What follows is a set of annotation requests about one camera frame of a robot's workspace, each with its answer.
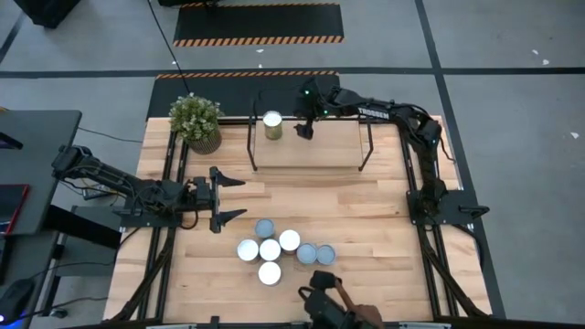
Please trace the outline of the white olives can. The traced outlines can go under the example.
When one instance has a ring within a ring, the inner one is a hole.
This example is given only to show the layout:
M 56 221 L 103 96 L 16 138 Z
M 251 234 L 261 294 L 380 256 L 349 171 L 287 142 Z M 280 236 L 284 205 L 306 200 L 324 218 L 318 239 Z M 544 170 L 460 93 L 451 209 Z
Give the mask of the white olives can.
M 254 232 L 260 239 L 271 239 L 275 234 L 274 223 L 271 219 L 259 219 L 255 225 Z

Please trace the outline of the orange label tin can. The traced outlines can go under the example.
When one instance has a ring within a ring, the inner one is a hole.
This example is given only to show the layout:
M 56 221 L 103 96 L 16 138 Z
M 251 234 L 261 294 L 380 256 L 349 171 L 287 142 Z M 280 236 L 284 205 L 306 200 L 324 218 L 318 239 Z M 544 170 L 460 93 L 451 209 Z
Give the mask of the orange label tin can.
M 260 258 L 260 247 L 253 239 L 244 239 L 237 246 L 237 255 L 240 260 L 255 263 Z

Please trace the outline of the corn label tin can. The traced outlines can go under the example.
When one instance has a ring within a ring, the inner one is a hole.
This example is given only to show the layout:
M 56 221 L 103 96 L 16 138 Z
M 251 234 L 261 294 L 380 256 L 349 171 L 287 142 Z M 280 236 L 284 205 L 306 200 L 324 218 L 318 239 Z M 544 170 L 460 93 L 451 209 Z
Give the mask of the corn label tin can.
M 300 234 L 293 229 L 284 230 L 279 236 L 279 244 L 286 254 L 294 254 L 301 245 Z

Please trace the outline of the black desk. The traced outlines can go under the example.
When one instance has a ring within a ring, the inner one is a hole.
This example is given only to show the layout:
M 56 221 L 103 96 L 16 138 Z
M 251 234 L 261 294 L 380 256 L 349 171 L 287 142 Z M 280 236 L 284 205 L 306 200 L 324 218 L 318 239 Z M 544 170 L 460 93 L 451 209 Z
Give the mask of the black desk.
M 43 228 L 58 184 L 51 164 L 60 146 L 72 144 L 80 119 L 76 110 L 0 112 L 0 133 L 23 144 L 20 150 L 0 149 L 0 186 L 28 186 L 12 235 L 32 235 Z

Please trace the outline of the black computer mouse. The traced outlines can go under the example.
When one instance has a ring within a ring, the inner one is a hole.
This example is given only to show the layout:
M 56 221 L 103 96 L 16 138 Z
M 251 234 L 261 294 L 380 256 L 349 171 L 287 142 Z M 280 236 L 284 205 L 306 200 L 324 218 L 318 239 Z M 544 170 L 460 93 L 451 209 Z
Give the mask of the black computer mouse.
M 20 279 L 5 290 L 0 297 L 0 324 L 11 324 L 22 315 L 34 288 L 32 279 Z

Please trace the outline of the green label tin can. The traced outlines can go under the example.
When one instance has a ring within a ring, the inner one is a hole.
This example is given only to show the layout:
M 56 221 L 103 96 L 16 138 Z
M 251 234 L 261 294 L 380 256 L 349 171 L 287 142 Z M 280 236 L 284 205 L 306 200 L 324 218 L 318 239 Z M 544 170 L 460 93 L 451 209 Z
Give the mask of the green label tin can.
M 265 137 L 279 140 L 282 137 L 282 116 L 277 111 L 266 111 L 262 117 Z

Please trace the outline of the cherries label tin can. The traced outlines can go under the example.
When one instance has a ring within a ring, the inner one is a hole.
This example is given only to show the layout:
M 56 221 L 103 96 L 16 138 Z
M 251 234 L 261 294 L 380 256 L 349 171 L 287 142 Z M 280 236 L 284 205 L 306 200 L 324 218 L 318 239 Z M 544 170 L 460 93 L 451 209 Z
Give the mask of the cherries label tin can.
M 259 254 L 265 261 L 277 262 L 282 255 L 282 247 L 276 239 L 265 239 L 259 246 Z

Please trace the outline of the short teal can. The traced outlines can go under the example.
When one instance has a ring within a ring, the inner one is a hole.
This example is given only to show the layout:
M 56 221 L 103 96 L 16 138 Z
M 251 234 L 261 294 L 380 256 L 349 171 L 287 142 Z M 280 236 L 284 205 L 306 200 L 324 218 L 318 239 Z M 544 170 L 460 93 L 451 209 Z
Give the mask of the short teal can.
M 331 245 L 321 245 L 317 248 L 317 261 L 325 266 L 335 263 L 336 253 Z

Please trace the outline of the black hazard-striped floor mat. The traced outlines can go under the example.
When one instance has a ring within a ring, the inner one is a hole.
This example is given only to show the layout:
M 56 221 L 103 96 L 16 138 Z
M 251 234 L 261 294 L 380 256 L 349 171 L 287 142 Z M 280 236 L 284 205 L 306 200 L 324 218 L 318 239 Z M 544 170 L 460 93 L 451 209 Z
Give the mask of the black hazard-striped floor mat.
M 148 118 L 169 115 L 171 104 L 189 92 L 217 102 L 227 116 L 246 117 L 255 108 L 259 114 L 277 111 L 291 116 L 295 97 L 301 85 L 316 76 L 321 89 L 339 83 L 333 70 L 253 70 L 216 71 L 180 74 L 163 74 L 154 82 L 148 109 Z
M 336 3 L 182 5 L 173 45 L 179 48 L 341 43 Z

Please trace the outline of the artificial plant in ribbed pot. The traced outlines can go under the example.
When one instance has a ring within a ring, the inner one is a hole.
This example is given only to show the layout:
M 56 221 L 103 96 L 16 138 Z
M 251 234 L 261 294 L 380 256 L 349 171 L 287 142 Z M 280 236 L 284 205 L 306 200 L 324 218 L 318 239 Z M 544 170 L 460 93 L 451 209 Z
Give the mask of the artificial plant in ribbed pot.
M 219 102 L 191 92 L 171 103 L 170 128 L 196 154 L 212 154 L 222 144 L 218 122 L 222 115 Z

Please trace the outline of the red-edged tablet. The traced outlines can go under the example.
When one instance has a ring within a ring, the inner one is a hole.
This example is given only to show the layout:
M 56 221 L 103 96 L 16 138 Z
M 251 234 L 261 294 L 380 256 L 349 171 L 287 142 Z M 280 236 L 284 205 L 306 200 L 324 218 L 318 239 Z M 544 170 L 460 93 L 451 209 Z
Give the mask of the red-edged tablet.
M 0 235 L 13 230 L 28 190 L 29 185 L 0 185 Z

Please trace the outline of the peaches label tin can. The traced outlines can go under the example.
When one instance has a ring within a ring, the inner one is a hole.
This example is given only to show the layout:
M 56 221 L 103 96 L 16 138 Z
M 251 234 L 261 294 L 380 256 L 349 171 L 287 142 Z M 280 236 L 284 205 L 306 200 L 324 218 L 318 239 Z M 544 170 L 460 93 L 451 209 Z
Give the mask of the peaches label tin can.
M 262 284 L 267 286 L 275 286 L 281 280 L 282 269 L 276 262 L 265 261 L 259 267 L 258 277 Z

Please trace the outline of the teal green pink can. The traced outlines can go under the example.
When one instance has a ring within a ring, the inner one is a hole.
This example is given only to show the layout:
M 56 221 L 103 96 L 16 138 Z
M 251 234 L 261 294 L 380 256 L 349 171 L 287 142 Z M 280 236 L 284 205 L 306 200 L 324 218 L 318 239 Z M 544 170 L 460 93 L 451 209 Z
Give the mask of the teal green pink can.
M 302 264 L 314 264 L 317 260 L 317 246 L 313 243 L 302 243 L 296 250 L 296 257 Z

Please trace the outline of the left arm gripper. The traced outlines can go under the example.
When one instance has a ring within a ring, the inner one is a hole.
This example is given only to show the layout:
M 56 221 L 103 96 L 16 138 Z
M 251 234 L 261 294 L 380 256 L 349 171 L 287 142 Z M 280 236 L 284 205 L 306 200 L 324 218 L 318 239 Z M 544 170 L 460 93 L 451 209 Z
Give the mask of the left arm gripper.
M 245 181 L 225 176 L 216 166 L 209 168 L 209 179 L 194 177 L 186 182 L 186 209 L 188 211 L 210 211 L 210 230 L 218 234 L 232 219 L 247 212 L 247 209 L 218 212 L 218 186 L 244 186 Z

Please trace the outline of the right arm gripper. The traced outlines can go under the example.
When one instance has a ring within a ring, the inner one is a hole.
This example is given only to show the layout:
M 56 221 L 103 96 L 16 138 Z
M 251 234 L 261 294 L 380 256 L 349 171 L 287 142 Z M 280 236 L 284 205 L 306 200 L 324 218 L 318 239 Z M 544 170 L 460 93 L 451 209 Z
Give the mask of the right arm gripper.
M 296 118 L 307 120 L 306 123 L 297 123 L 294 126 L 297 135 L 305 140 L 312 140 L 314 137 L 313 120 L 328 115 L 328 110 L 324 105 L 324 96 L 319 89 L 316 77 L 306 80 L 297 91 L 292 114 Z

